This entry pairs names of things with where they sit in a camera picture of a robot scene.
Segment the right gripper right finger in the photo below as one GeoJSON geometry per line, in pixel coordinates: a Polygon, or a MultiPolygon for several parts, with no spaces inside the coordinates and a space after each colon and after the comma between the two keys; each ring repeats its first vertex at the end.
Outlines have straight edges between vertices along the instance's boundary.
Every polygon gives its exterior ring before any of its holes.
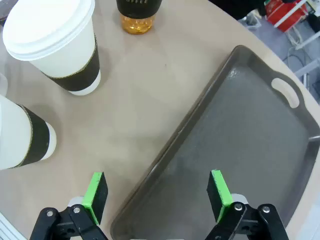
{"type": "Polygon", "coordinates": [[[232,240],[236,235],[249,240],[288,238],[276,207],[265,203],[253,208],[246,202],[233,200],[220,170],[210,172],[206,191],[216,222],[207,240],[232,240]]]}

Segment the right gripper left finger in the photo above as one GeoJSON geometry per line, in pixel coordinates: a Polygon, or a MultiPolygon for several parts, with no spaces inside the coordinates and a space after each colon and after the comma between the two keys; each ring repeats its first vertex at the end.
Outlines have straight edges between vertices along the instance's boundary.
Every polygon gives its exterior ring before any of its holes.
{"type": "Polygon", "coordinates": [[[75,203],[65,210],[53,207],[43,208],[33,227],[31,240],[106,240],[100,229],[108,196],[108,185],[103,172],[95,172],[84,197],[76,198],[75,203]]]}

